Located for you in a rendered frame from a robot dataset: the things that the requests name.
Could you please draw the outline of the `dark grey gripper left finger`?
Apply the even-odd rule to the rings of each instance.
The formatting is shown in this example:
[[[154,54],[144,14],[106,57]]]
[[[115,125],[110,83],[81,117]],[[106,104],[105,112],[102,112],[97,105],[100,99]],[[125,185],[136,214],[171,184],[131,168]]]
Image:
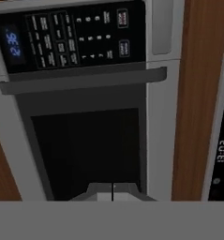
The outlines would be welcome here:
[[[71,200],[73,202],[110,202],[112,200],[112,184],[91,183],[84,193]]]

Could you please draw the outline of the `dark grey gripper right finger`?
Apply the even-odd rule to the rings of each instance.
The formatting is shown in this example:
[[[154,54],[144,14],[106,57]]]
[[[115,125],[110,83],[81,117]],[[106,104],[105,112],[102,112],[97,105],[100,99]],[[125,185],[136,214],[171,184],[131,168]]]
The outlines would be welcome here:
[[[112,196],[115,202],[154,202],[155,199],[139,192],[135,183],[114,183]]]

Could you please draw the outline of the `black microwave door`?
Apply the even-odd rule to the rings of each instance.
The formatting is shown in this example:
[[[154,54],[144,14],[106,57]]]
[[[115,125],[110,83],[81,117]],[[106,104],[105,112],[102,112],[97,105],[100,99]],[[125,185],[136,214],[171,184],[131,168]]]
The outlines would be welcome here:
[[[15,99],[48,201],[72,200],[92,183],[131,183],[147,192],[144,84]]]

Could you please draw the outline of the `silver microwave oven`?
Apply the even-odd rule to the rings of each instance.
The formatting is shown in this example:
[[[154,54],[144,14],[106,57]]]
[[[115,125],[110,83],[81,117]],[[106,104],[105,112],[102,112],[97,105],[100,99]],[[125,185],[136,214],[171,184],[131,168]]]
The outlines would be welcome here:
[[[0,82],[167,68],[146,87],[147,192],[172,196],[185,0],[0,1]],[[22,198],[47,201],[15,97],[0,91],[0,140]]]

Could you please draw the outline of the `brown wooden cupboard panel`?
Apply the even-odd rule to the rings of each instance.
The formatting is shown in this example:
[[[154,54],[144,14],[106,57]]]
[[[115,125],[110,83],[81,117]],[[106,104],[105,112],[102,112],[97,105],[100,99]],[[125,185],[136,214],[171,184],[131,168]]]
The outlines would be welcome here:
[[[0,201],[20,201],[21,199],[21,194],[0,143]]]
[[[172,200],[199,201],[224,53],[224,0],[185,0]]]

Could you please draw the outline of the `silver black oven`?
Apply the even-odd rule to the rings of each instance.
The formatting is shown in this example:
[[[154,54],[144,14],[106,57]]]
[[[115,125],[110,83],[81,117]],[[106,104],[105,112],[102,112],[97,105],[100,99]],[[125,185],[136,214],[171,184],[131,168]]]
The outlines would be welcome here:
[[[217,92],[202,200],[224,202],[224,68]]]

